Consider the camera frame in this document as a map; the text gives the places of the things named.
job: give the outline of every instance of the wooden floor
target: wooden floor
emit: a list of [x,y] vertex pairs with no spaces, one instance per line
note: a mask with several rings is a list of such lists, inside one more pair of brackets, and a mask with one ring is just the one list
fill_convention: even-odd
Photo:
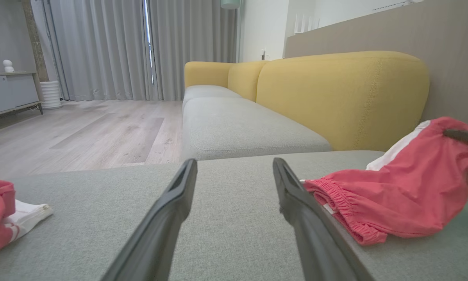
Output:
[[178,162],[182,101],[63,101],[0,119],[0,178]]

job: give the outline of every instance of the gray curtain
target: gray curtain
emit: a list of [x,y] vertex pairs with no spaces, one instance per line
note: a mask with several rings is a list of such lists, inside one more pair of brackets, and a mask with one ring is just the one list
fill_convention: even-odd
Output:
[[151,99],[144,4],[145,0],[50,0],[68,88],[64,98]]
[[147,0],[152,36],[154,100],[184,98],[184,65],[236,61],[236,10],[220,0]]

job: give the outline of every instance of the yellow cushion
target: yellow cushion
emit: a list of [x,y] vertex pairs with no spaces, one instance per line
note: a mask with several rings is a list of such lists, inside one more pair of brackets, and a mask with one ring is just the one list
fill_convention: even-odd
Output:
[[371,51],[274,60],[257,103],[314,130],[335,150],[386,151],[419,122],[429,92],[425,64]]
[[229,70],[227,87],[243,98],[255,101],[260,70],[266,63],[266,60],[259,60],[234,64]]
[[227,62],[188,62],[184,66],[185,86],[216,85],[227,88],[232,65]]

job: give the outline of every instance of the white figurine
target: white figurine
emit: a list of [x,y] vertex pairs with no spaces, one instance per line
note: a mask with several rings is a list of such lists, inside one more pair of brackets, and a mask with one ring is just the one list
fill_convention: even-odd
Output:
[[8,59],[3,61],[3,66],[5,66],[5,72],[14,72],[14,68],[12,67],[12,62]]

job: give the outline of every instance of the gray seat cushion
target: gray seat cushion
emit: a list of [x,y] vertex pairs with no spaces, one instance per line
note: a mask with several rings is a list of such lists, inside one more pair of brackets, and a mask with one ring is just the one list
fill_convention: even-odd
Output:
[[[377,151],[280,155],[299,178],[365,169]],[[293,228],[279,213],[274,156],[198,163],[189,217],[170,280],[303,280]],[[13,180],[17,199],[54,214],[0,251],[0,280],[98,280],[177,171],[178,164],[45,174]],[[468,203],[443,231],[359,246],[381,281],[468,280]]]
[[182,109],[191,98],[242,98],[242,96],[227,89],[226,87],[214,85],[195,85],[187,87],[184,93]]
[[184,108],[182,159],[331,150],[318,133],[244,98],[194,98]]

